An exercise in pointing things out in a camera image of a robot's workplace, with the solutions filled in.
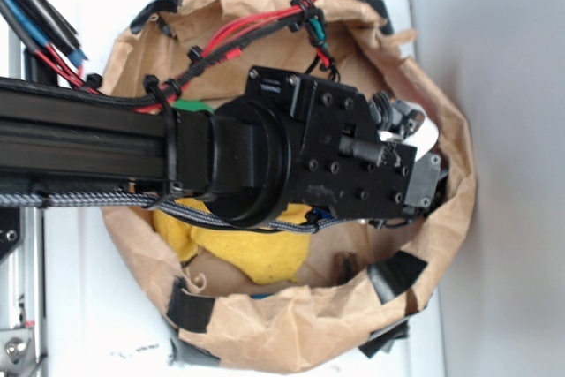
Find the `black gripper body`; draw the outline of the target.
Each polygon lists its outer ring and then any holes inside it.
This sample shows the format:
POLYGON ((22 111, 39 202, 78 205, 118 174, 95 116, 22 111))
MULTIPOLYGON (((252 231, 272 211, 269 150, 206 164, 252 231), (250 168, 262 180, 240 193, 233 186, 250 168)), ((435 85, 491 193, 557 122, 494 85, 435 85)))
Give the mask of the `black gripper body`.
POLYGON ((414 220, 433 209, 448 167, 424 108, 380 91, 266 67, 249 71, 245 104, 282 145, 276 209, 303 204, 338 220, 414 220))

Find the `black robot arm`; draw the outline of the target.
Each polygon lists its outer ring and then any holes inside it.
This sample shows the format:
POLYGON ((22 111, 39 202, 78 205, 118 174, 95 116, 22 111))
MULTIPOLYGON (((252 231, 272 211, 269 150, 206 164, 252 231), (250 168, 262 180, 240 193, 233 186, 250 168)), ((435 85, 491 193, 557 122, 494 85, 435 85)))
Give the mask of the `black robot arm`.
POLYGON ((366 219, 401 226, 448 174, 416 104, 306 74, 252 68, 219 109, 1 82, 3 207, 137 206, 215 230, 312 233, 366 219))

